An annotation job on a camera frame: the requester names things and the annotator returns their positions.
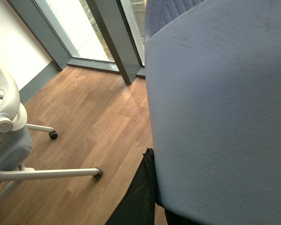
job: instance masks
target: light blue upholstery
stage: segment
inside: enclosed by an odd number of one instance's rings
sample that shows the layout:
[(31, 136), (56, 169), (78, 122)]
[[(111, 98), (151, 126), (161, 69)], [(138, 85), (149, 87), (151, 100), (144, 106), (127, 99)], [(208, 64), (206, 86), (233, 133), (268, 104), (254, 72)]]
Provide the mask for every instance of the light blue upholstery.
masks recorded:
[(161, 203), (210, 225), (281, 225), (281, 0), (154, 17), (145, 65)]
[(0, 144), (0, 171), (13, 171), (32, 150), (28, 128), (5, 134)]

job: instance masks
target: glass door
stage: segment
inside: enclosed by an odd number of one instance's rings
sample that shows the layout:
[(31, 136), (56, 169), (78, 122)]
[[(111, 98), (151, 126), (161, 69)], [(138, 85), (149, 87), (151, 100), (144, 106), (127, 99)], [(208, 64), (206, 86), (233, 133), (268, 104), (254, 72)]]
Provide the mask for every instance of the glass door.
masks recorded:
[(114, 61), (85, 0), (36, 0), (73, 58)]

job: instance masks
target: metal window frame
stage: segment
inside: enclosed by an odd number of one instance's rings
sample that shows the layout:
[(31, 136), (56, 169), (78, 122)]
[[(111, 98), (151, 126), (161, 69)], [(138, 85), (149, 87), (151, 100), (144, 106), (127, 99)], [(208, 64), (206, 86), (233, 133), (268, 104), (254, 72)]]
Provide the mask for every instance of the metal window frame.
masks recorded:
[(120, 0), (86, 0), (115, 63), (72, 57), (52, 28), (51, 23), (54, 19), (49, 21), (45, 17), (36, 0), (7, 0), (7, 2), (60, 70), (63, 70), (67, 65), (73, 65), (119, 72), (125, 83), (132, 84), (138, 71), (143, 67)]

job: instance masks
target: gray cushion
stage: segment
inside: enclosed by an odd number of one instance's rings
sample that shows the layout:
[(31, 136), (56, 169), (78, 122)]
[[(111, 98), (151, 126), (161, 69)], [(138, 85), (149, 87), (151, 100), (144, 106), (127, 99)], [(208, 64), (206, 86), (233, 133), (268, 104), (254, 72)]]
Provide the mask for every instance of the gray cushion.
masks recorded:
[(146, 38), (162, 204), (281, 225), (281, 0), (205, 0)]
[(0, 144), (0, 171), (13, 171), (32, 150), (32, 139), (28, 128), (5, 134)]

